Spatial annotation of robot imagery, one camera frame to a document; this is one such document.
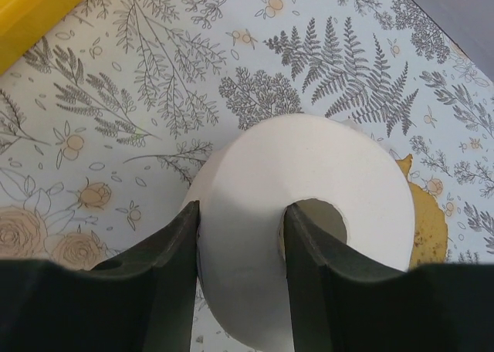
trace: yellow box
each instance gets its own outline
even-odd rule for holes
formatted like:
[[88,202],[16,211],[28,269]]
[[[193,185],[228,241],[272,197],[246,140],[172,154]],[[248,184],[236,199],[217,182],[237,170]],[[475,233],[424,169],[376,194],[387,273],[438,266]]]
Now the yellow box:
[[82,0],[0,0],[0,75]]

